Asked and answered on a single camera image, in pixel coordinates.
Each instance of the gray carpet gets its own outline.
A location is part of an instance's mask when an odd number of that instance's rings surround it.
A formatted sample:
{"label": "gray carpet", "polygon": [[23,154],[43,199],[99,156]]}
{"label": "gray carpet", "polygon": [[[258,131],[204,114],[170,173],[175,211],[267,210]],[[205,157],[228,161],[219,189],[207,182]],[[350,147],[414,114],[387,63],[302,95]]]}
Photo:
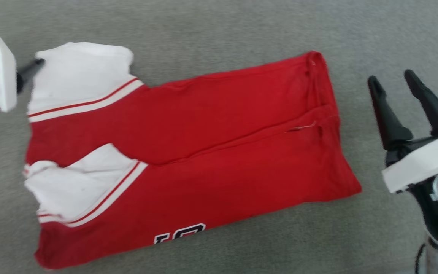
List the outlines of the gray carpet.
{"label": "gray carpet", "polygon": [[[382,182],[384,151],[366,79],[378,76],[417,137],[429,125],[410,95],[412,68],[438,94],[438,0],[0,0],[0,36],[24,64],[68,41],[122,45],[148,85],[325,55],[342,145],[363,193],[304,204],[194,236],[110,256],[63,274],[386,274],[408,271],[424,239],[408,194]],[[0,113],[0,274],[44,273],[33,252],[37,203],[21,170],[30,137],[27,90]]]}

